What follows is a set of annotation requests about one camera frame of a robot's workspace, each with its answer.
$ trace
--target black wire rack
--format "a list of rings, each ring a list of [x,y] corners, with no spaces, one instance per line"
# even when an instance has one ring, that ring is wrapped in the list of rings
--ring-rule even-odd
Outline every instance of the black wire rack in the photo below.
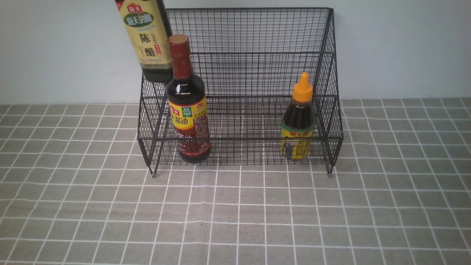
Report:
[[[326,164],[343,141],[331,8],[168,9],[174,34],[189,36],[206,85],[211,155],[201,165]],[[310,154],[287,160],[281,122],[293,85],[308,72],[316,126]],[[142,79],[138,142],[146,165],[187,165],[177,153],[165,84]]]

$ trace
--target vinegar bottle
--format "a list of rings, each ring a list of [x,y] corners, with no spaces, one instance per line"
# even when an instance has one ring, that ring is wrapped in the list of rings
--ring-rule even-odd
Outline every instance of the vinegar bottle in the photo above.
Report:
[[[172,35],[163,0],[115,0],[144,77],[151,82],[172,79],[167,38]]]

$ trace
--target dark liquid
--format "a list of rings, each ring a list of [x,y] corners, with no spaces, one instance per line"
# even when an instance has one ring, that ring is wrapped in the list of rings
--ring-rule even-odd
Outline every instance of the dark liquid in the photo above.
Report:
[[[295,130],[306,130],[312,128],[315,122],[311,102],[300,103],[291,100],[288,109],[283,115],[283,122]]]
[[[178,105],[193,105],[204,97],[204,82],[195,74],[182,80],[174,78],[167,84],[167,97],[172,103]],[[210,153],[211,148],[198,156],[187,156],[179,151],[181,158],[191,164],[205,161]]]
[[[151,82],[168,83],[173,78],[172,68],[168,69],[142,69],[144,77]]]

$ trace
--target plastic bottle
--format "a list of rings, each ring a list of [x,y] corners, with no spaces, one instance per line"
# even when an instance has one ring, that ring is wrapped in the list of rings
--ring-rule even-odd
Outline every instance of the plastic bottle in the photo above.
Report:
[[[294,85],[291,103],[283,115],[281,151],[287,159],[303,159],[311,150],[310,138],[316,121],[311,105],[312,91],[309,75],[304,72]]]

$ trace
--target green label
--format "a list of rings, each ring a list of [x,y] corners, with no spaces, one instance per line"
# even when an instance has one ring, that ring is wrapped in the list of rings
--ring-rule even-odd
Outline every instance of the green label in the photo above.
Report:
[[[191,117],[191,107],[181,108],[181,110],[184,118]]]
[[[152,23],[153,20],[154,17],[152,16],[152,14],[149,14],[147,12],[142,12],[138,14],[131,13],[124,17],[124,22],[126,23],[126,25],[134,28],[147,26]]]

